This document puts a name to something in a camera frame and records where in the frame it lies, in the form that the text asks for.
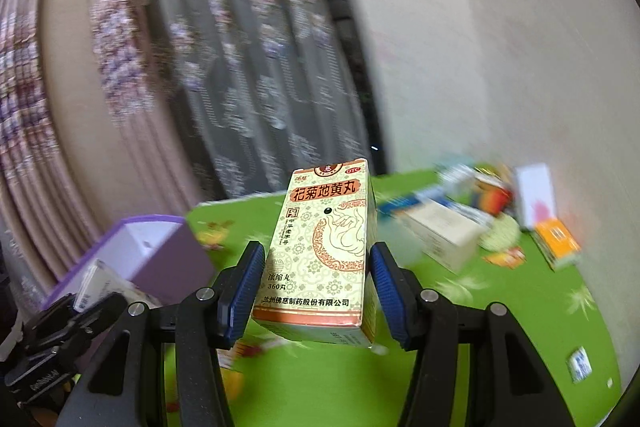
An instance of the floral curtain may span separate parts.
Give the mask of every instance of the floral curtain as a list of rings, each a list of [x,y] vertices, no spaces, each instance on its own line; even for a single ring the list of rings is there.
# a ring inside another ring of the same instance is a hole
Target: floral curtain
[[[146,0],[201,174],[231,197],[286,188],[293,169],[367,157],[353,80],[325,0]]]
[[[24,317],[33,317],[40,311],[48,292],[38,282],[31,270],[30,263],[17,244],[12,231],[0,216],[0,257],[9,275],[9,288],[18,309]]]
[[[167,108],[142,1],[94,0],[91,17],[102,90],[111,120],[152,198],[149,211],[184,215],[204,195]]]
[[[51,289],[102,233],[51,120],[38,1],[0,0],[0,235],[7,264],[29,267],[33,280],[21,283],[32,295]]]

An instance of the small white package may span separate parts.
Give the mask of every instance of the small white package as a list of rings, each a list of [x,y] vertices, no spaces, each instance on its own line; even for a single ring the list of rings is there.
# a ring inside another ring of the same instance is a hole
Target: small white package
[[[591,363],[583,347],[577,349],[567,360],[569,372],[574,383],[580,382],[591,374]]]
[[[99,259],[95,259],[85,270],[80,289],[74,300],[74,309],[83,312],[110,293],[119,293],[128,303],[142,301],[149,308],[162,306],[155,297],[137,288],[133,283],[124,280]]]

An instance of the orange box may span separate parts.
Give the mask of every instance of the orange box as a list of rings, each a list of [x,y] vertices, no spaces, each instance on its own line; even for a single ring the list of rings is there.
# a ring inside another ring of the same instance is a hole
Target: orange box
[[[554,270],[573,264],[577,260],[580,246],[562,221],[556,217],[540,221],[534,228],[533,239]]]

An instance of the cardboard box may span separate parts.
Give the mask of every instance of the cardboard box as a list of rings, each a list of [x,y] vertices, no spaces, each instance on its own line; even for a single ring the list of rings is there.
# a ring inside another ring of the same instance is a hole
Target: cardboard box
[[[533,239],[554,270],[573,264],[577,260],[580,246],[564,224],[555,217],[538,223]]]
[[[376,205],[367,161],[293,172],[253,317],[292,341],[370,346]]]
[[[424,252],[452,272],[458,272],[476,254],[486,228],[435,201],[407,210],[400,216],[417,235]]]

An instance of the green tablecloth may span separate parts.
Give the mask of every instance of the green tablecloth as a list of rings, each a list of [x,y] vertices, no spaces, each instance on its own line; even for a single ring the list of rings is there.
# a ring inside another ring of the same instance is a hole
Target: green tablecloth
[[[383,201],[434,181],[429,171],[394,174],[373,180],[376,199]],[[188,216],[194,232],[207,223],[224,223],[225,251],[212,254],[220,268],[232,266],[248,241],[265,248],[284,199],[255,197],[195,208]],[[511,270],[478,256],[458,275],[424,258],[412,266],[425,287],[438,289],[453,302],[484,309],[504,302],[530,336],[551,371],[577,427],[594,427],[620,397],[620,375],[609,333],[578,270],[553,272],[525,235],[527,261]],[[245,337],[264,339],[268,331],[253,321]],[[255,358],[239,359],[244,387],[230,405],[238,427],[391,427],[397,424],[409,383],[414,353],[406,353],[389,336],[378,315],[379,349],[358,349],[316,343],[289,343]],[[593,373],[573,383],[566,366],[570,353],[584,346]],[[453,426],[462,426],[466,409],[468,348],[461,346]],[[177,413],[170,425],[178,425]]]

